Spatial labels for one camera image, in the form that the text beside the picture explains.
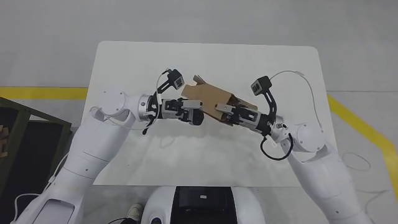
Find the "white table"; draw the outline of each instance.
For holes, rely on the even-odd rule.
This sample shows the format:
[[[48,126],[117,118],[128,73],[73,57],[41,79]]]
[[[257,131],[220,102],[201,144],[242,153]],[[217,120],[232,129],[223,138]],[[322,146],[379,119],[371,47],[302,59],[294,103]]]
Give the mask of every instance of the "white table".
[[[253,95],[251,83],[282,70],[300,71],[312,85],[328,142],[336,147],[318,52],[313,47],[102,42],[97,49],[84,113],[97,105],[102,92],[110,88],[129,95],[152,94],[157,77],[167,67],[177,68],[190,84],[194,75],[200,75],[265,113],[266,100]],[[272,84],[278,115],[294,123],[316,121],[304,80],[293,73],[283,73]],[[171,88],[163,97],[178,98],[180,94],[181,90]],[[300,186],[287,161],[272,161],[261,153],[261,138],[209,116],[205,116],[201,126],[159,120],[146,136],[131,131],[95,184]],[[279,147],[266,143],[264,148],[273,156],[282,155]]]

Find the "yellow floor line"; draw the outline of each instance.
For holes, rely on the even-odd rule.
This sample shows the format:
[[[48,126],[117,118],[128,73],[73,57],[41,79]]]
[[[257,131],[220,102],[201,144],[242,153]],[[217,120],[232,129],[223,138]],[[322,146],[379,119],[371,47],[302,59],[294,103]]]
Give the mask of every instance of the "yellow floor line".
[[[342,120],[352,128],[361,133],[364,137],[376,145],[382,152],[387,171],[390,176],[391,185],[394,189],[396,201],[398,202],[398,155],[394,143],[388,140],[383,134],[356,116],[352,111],[343,106],[340,102],[328,95],[329,107]]]
[[[29,100],[85,100],[87,88],[0,87],[0,97]]]
[[[29,100],[85,100],[87,88],[0,87],[0,97]],[[384,156],[398,201],[398,155],[394,144],[352,111],[328,95],[330,110],[376,145]]]

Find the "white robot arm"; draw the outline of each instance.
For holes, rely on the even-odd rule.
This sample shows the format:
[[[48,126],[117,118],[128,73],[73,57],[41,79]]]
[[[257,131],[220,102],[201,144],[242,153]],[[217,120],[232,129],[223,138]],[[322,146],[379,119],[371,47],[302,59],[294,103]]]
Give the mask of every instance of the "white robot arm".
[[[177,70],[168,73],[169,79],[153,95],[130,97],[122,91],[104,92],[100,108],[90,110],[73,137],[67,160],[55,180],[31,201],[15,223],[80,223],[86,191],[119,152],[136,121],[150,122],[145,133],[156,119],[179,119],[200,125],[200,101],[160,99],[159,94],[168,87],[178,89],[183,85]]]
[[[242,108],[217,105],[216,109],[227,114],[231,124],[247,127],[264,136],[261,151],[273,160],[287,159],[304,191],[320,207],[330,224],[371,224],[359,205],[353,180],[336,149],[332,147],[318,124],[285,123],[276,115],[276,103],[269,88],[268,77],[257,79],[252,85],[255,95],[263,94],[269,105],[269,114]],[[270,135],[285,152],[284,157],[274,158],[262,148]],[[296,152],[311,152],[314,156],[301,161]]]

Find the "shoe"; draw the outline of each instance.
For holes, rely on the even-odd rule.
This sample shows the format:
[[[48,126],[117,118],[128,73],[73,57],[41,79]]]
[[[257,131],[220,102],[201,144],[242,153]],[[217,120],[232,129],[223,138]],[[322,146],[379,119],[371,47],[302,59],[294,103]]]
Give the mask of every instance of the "shoe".
[[[129,213],[127,213],[127,218],[132,218],[137,223],[139,223],[141,221],[143,209],[144,208],[141,204],[134,204],[133,206],[131,206]]]

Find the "gray floor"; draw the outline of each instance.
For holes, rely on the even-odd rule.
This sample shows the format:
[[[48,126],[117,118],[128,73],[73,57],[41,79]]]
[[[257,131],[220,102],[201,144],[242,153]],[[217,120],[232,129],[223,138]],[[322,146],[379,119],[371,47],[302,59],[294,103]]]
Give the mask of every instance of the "gray floor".
[[[397,20],[398,0],[0,0],[0,86],[88,86],[103,40],[308,45],[319,51],[329,94],[398,147]],[[75,126],[84,106],[19,101]],[[372,164],[352,172],[357,188],[391,189],[380,150],[335,115],[333,125],[339,152]],[[120,217],[151,190],[93,187],[85,223]],[[268,223],[326,223],[300,189],[278,189],[276,198],[253,190]],[[371,197],[359,193],[363,205]],[[391,192],[368,209],[376,223],[398,219]]]

